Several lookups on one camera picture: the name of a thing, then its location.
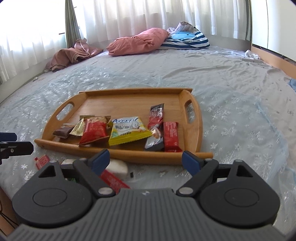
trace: screw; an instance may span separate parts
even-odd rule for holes
[[[101,194],[101,195],[109,195],[112,192],[113,192],[113,190],[111,188],[107,188],[107,187],[99,189],[99,194]]]
[[[189,195],[193,193],[193,189],[189,187],[182,187],[179,189],[179,193],[184,194],[184,195]]]

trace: sheer curtain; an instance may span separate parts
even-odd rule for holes
[[[65,0],[0,4],[0,77],[6,81],[66,47]]]
[[[73,0],[73,4],[89,44],[152,27],[176,27],[180,21],[204,34],[246,39],[246,0]]]

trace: blue cloth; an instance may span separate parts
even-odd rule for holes
[[[166,38],[159,49],[205,49],[210,46],[208,39],[203,33],[172,32]]]
[[[292,89],[296,92],[296,80],[295,79],[291,79],[288,83]]]

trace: red packet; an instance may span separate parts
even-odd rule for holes
[[[43,155],[40,158],[35,158],[36,161],[36,166],[38,168],[38,170],[40,170],[46,163],[48,163],[50,161],[49,157],[47,155]]]
[[[124,182],[122,182],[120,179],[118,179],[116,176],[114,176],[112,173],[108,172],[107,170],[104,170],[102,174],[100,175],[100,178],[108,184],[116,194],[119,193],[121,188],[130,188],[128,185],[126,185]]]
[[[178,122],[169,121],[163,123],[165,152],[182,152],[182,149],[179,147],[177,127]]]

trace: brown cloth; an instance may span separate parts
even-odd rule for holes
[[[57,71],[64,69],[72,64],[78,63],[84,59],[94,57],[101,53],[100,48],[90,47],[86,39],[78,39],[74,48],[61,49],[56,52],[51,61],[47,63],[45,69]]]

